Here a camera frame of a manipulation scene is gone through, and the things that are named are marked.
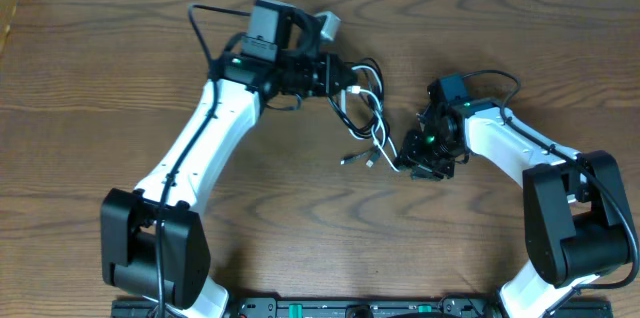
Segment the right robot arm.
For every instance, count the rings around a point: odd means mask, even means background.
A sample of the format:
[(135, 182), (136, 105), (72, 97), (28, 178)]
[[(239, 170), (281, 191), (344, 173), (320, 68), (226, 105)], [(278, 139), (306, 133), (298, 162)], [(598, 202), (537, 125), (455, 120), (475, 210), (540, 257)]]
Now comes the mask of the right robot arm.
[(614, 290), (639, 273), (639, 238), (615, 158), (558, 144), (520, 121), (503, 100), (475, 98), (469, 74), (427, 88), (394, 160), (414, 179), (441, 181), (473, 155), (492, 162), (523, 194), (527, 263), (498, 291), (483, 317), (594, 316), (602, 303), (581, 305), (584, 290)]

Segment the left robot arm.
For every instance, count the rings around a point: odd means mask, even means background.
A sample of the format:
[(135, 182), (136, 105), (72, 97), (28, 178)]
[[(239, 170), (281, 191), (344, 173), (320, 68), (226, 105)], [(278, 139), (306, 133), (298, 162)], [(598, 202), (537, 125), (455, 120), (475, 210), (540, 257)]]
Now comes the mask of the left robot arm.
[(248, 20), (206, 53), (201, 98), (166, 155), (134, 189), (102, 202), (103, 280), (143, 301), (117, 316), (222, 316), (229, 294), (209, 274), (203, 215), (226, 162), (274, 97), (331, 97), (355, 82), (327, 51), (341, 24), (334, 13), (256, 0)]

